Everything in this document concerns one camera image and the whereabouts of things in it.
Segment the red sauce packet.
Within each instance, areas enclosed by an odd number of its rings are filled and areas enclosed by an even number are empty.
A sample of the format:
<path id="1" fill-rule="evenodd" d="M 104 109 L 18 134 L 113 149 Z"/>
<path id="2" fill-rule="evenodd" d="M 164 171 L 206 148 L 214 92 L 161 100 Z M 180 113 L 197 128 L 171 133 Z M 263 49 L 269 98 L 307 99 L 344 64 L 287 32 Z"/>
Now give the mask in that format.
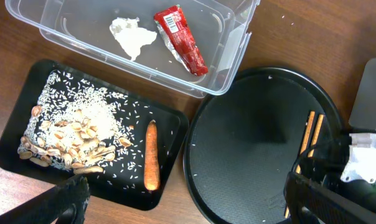
<path id="1" fill-rule="evenodd" d="M 198 77 L 208 73 L 180 5 L 156 13 L 154 21 L 166 47 L 188 72 Z"/>

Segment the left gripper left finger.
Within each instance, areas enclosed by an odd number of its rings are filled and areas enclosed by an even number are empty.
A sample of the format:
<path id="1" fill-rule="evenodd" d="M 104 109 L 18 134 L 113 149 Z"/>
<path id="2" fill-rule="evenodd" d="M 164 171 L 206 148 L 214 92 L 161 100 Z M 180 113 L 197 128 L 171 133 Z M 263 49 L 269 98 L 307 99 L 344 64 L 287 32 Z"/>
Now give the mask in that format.
<path id="1" fill-rule="evenodd" d="M 0 223 L 83 223 L 89 200 L 87 178 L 75 175 L 0 215 Z"/>

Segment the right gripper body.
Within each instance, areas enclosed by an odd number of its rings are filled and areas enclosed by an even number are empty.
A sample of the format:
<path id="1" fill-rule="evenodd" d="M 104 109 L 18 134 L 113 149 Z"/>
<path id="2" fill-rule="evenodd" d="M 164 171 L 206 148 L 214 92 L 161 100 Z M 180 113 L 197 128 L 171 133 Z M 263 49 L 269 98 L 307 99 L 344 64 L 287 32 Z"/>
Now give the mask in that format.
<path id="1" fill-rule="evenodd" d="M 376 131 L 313 144 L 292 171 L 376 213 Z"/>

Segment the white tissue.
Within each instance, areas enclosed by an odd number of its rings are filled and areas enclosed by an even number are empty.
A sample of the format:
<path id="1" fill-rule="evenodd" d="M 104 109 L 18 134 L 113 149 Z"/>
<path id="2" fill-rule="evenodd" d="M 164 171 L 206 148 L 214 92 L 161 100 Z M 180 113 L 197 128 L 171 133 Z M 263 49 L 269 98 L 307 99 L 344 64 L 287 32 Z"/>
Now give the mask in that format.
<path id="1" fill-rule="evenodd" d="M 135 61 L 141 53 L 141 47 L 152 44 L 157 37 L 155 31 L 147 30 L 138 25 L 139 17 L 135 19 L 118 17 L 110 25 L 110 32 L 121 48 Z"/>

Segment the orange carrot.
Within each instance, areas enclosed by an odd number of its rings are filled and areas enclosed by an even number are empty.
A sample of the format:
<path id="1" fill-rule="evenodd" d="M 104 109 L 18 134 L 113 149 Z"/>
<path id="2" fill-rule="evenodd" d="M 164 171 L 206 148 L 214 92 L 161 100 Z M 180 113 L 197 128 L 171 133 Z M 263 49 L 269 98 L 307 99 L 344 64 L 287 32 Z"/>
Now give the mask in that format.
<path id="1" fill-rule="evenodd" d="M 147 190 L 153 191 L 160 187 L 160 168 L 157 149 L 157 127 L 153 119 L 149 122 L 146 131 L 144 162 L 144 186 Z"/>

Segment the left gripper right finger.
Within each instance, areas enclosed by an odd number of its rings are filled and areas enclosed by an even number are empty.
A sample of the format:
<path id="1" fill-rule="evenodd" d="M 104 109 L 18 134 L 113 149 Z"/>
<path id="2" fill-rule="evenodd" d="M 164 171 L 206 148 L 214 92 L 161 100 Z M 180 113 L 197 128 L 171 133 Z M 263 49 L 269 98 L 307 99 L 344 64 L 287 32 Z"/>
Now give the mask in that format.
<path id="1" fill-rule="evenodd" d="M 376 213 L 295 172 L 287 175 L 284 197 L 292 223 L 376 223 Z"/>

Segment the wooden chopstick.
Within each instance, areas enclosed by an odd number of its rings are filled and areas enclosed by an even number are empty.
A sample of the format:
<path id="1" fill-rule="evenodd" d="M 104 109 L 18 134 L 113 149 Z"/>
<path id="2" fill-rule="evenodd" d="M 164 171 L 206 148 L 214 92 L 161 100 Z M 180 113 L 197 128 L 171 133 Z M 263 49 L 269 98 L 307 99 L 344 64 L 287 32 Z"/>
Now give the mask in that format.
<path id="1" fill-rule="evenodd" d="M 320 114 L 318 116 L 316 127 L 315 127 L 315 130 L 314 130 L 314 134 L 313 134 L 313 138 L 312 138 L 312 142 L 311 142 L 312 146 L 315 146 L 317 144 L 317 140 L 319 138 L 319 133 L 320 133 L 321 128 L 322 128 L 323 120 L 324 120 L 324 115 Z"/>
<path id="2" fill-rule="evenodd" d="M 314 121 L 314 116 L 315 116 L 315 112 L 310 111 L 309 117 L 308 117 L 308 120 L 307 120 L 307 123 L 306 123 L 306 129 L 305 129 L 305 132 L 304 132 L 304 137 L 303 137 L 303 141 L 302 141 L 302 145 L 301 145 L 301 148 L 300 148 L 299 155 L 301 155 L 306 150 L 306 148 L 308 146 L 308 141 L 309 141 L 309 137 L 310 137 L 310 133 L 311 133 L 311 130 L 312 130 L 313 121 Z"/>

